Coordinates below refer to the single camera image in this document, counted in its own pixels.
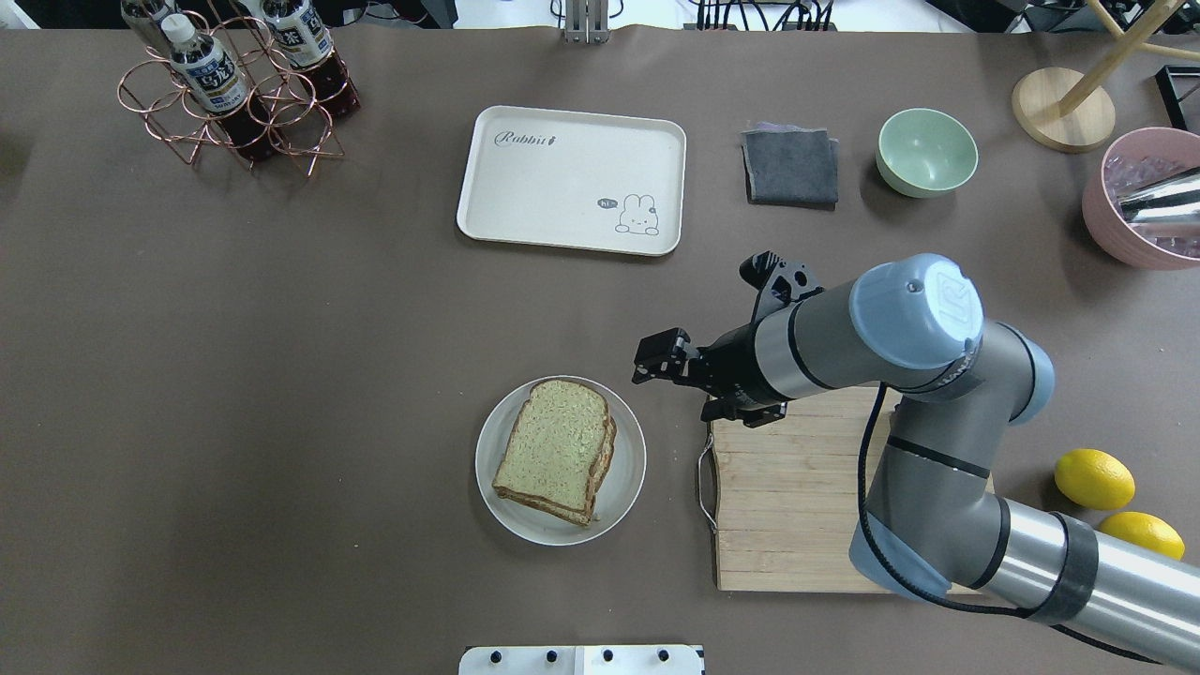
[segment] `brown table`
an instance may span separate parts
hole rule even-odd
[[[1058,389],[1003,443],[997,489],[1061,507],[1064,450],[1139,478],[1133,508],[1200,545],[1196,273],[1105,255],[1080,217],[1099,153],[1009,113],[1099,36],[336,32],[365,107],[305,184],[210,154],[199,171],[114,100],[127,32],[0,40],[0,568],[10,675],[454,673],[467,645],[701,643],[708,671],[1159,673],[1009,619],[895,597],[722,593],[695,504],[702,398],[629,383],[643,335],[743,323],[746,256],[827,285],[919,251],[1037,340]],[[1117,131],[1165,125],[1135,56]],[[684,235],[664,258],[486,244],[455,227],[475,115],[510,103],[666,118],[688,132]],[[893,112],[956,115],[974,179],[931,201],[872,165]],[[750,205],[738,132],[841,139],[833,211]],[[565,550],[517,539],[474,484],[475,435],[536,376],[616,389],[649,447],[634,510]],[[1096,522],[1098,514],[1085,514]]]

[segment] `bread slice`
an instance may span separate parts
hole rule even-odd
[[[590,387],[540,382],[521,407],[492,488],[503,498],[587,526],[616,434],[607,401]]]
[[[608,430],[605,435],[605,449],[601,452],[600,456],[596,458],[596,462],[592,467],[592,474],[588,478],[587,504],[582,510],[564,508],[562,504],[547,501],[538,495],[524,495],[521,492],[514,492],[505,488],[497,488],[496,492],[506,500],[512,500],[527,507],[562,518],[568,522],[587,527],[592,522],[592,513],[595,509],[595,497],[600,491],[600,484],[604,482],[605,476],[608,473],[608,467],[612,464],[613,442],[616,441],[616,435],[617,425],[610,420]]]

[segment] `bamboo cutting board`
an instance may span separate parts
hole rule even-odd
[[[886,592],[848,556],[858,524],[858,446],[875,394],[874,387],[826,392],[792,402],[787,417],[758,429],[713,423],[720,590]],[[868,484],[898,402],[888,390],[868,450]]]

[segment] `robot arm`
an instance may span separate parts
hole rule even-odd
[[[768,252],[742,275],[760,289],[750,323],[708,347],[680,329],[644,339],[634,382],[701,388],[713,396],[703,420],[748,426],[781,418],[790,400],[892,386],[904,400],[866,513],[895,571],[932,596],[952,581],[979,589],[1032,621],[1200,671],[1200,569],[985,491],[1001,434],[1049,401],[1054,370],[1016,329],[984,318],[958,265],[922,253],[824,291],[804,265]],[[907,593],[860,530],[851,560]]]

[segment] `gray cloth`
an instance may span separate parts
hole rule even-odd
[[[751,203],[838,203],[838,139],[828,131],[760,123],[742,136]]]

